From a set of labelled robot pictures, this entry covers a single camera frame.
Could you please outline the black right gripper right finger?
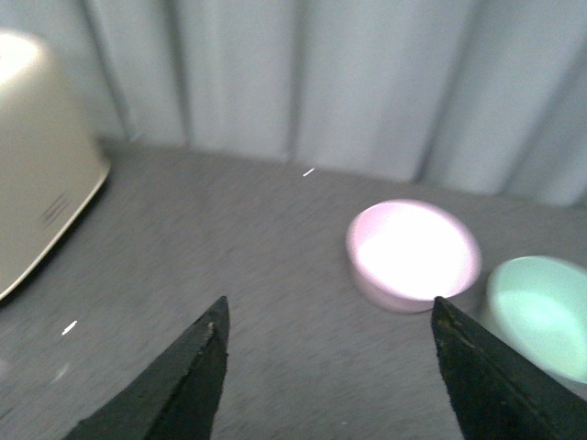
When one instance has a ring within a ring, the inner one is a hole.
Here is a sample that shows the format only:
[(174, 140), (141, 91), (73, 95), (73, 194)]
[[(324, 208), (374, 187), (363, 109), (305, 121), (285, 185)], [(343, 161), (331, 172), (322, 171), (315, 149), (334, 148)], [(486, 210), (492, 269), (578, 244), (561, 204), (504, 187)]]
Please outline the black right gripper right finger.
[(431, 314), (437, 359), (466, 439), (584, 439), (586, 401), (444, 298)]

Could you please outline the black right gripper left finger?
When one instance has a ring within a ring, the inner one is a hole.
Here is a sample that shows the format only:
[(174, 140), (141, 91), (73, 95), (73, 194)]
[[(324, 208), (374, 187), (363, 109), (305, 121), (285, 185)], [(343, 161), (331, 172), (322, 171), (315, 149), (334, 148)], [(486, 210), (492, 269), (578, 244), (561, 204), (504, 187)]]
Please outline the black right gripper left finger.
[(229, 308), (219, 297), (67, 439), (208, 439), (227, 373)]

